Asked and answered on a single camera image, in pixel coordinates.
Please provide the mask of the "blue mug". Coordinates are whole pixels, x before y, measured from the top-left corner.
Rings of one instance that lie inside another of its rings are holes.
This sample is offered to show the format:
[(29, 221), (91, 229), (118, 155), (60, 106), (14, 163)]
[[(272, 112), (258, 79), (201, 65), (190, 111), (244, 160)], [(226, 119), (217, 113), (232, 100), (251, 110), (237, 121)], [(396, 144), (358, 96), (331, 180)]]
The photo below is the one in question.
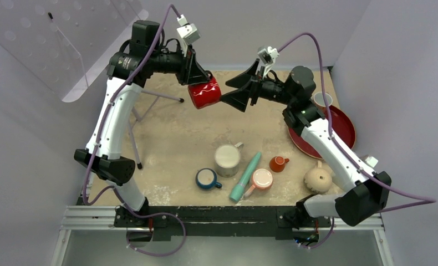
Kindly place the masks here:
[(222, 184), (217, 180), (216, 172), (211, 168), (200, 169), (195, 176), (195, 182), (203, 190), (222, 188)]

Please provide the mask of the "pink brown mug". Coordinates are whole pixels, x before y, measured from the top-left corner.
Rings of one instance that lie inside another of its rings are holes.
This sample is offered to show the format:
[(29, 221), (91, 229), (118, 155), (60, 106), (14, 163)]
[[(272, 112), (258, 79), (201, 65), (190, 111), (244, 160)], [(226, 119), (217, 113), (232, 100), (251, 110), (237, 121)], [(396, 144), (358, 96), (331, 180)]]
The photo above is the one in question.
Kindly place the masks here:
[(317, 92), (312, 96), (312, 101), (320, 109), (325, 109), (333, 104), (333, 98), (328, 93)]

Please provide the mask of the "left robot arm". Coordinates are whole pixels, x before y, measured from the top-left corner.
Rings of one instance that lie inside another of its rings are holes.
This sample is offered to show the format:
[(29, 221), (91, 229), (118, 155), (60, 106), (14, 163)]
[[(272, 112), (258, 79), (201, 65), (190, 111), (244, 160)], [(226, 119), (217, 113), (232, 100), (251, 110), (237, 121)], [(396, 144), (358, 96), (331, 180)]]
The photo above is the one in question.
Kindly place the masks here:
[(193, 42), (200, 38), (197, 27), (179, 20), (175, 39), (177, 48), (169, 51), (164, 31), (158, 22), (138, 20), (131, 38), (109, 60), (105, 109), (100, 113), (94, 132), (74, 159), (113, 188), (129, 208), (128, 220), (137, 227), (149, 221), (146, 197), (139, 190), (133, 174), (142, 165), (121, 156), (121, 143), (131, 111), (146, 81), (155, 73), (173, 74), (180, 85), (208, 83), (212, 79), (196, 60)]

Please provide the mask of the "red glossy mug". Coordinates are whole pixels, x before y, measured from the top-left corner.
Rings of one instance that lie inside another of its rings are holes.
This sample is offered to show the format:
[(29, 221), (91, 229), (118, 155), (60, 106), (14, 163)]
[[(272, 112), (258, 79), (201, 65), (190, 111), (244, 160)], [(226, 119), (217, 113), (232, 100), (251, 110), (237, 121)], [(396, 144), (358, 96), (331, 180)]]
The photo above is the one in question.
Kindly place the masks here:
[(214, 76), (210, 81), (189, 85), (187, 88), (189, 96), (196, 109), (203, 109), (207, 106), (216, 104), (221, 100), (221, 89)]

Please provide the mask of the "large white cat mug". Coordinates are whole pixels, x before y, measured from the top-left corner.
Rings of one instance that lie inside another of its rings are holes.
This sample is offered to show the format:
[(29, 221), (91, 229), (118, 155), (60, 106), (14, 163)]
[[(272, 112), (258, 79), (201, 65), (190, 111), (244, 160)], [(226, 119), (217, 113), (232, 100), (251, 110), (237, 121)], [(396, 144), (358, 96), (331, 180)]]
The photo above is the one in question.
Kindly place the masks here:
[(221, 177), (233, 177), (237, 174), (244, 143), (224, 144), (214, 154), (215, 171)]

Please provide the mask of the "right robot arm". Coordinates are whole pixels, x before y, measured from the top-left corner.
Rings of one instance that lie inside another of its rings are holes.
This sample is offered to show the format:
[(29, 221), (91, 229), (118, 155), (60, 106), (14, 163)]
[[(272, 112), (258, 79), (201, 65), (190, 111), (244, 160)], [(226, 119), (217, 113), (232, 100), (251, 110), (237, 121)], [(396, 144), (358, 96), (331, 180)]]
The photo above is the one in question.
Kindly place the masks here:
[(239, 111), (256, 104), (258, 98), (286, 105), (282, 114), (288, 128), (310, 144), (336, 174), (335, 184), (344, 194), (313, 195), (298, 201), (295, 218), (299, 224), (307, 226), (317, 217), (327, 216), (354, 227), (386, 206), (390, 176), (375, 172), (340, 143), (330, 125), (330, 115), (324, 115), (310, 99), (316, 84), (309, 68), (295, 66), (285, 81), (272, 80), (255, 60), (225, 84), (233, 90), (223, 94), (221, 101)]

